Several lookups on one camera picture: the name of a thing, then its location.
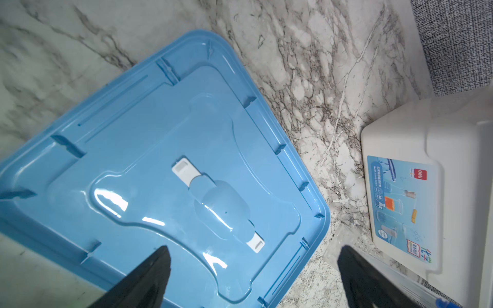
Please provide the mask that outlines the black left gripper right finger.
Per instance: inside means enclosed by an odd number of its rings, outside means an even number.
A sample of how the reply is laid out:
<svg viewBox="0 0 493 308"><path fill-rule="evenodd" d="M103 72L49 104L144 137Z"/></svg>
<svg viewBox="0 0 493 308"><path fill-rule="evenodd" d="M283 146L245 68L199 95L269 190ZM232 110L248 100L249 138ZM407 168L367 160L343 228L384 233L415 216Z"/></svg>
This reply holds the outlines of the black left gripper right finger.
<svg viewBox="0 0 493 308"><path fill-rule="evenodd" d="M347 302L357 307L418 307L351 246L337 260Z"/></svg>

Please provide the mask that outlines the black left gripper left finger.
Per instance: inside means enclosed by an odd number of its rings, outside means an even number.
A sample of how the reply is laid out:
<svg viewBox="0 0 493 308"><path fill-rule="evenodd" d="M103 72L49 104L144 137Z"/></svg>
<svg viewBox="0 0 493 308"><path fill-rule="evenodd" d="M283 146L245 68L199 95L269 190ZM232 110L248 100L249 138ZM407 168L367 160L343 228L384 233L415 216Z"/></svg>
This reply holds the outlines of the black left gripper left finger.
<svg viewBox="0 0 493 308"><path fill-rule="evenodd" d="M160 307L171 274L171 256L161 246L91 307Z"/></svg>

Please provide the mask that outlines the white plastic storage bin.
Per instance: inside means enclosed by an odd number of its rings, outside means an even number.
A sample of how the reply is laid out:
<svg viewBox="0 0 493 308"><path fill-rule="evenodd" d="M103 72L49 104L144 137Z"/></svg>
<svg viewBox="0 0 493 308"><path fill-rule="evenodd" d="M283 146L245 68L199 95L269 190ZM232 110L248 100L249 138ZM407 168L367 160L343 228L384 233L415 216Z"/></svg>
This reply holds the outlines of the white plastic storage bin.
<svg viewBox="0 0 493 308"><path fill-rule="evenodd" d="M463 307L492 306L492 87L413 101L362 130L372 239Z"/></svg>

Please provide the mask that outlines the blue plastic bin lid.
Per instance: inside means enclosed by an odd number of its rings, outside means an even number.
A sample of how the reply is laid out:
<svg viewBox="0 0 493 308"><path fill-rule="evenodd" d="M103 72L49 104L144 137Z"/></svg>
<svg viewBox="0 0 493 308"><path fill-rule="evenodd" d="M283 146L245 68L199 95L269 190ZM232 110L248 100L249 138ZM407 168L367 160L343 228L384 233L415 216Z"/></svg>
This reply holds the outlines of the blue plastic bin lid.
<svg viewBox="0 0 493 308"><path fill-rule="evenodd" d="M275 307L330 211L229 44L189 32L1 163L1 232L109 290L166 246L166 307Z"/></svg>

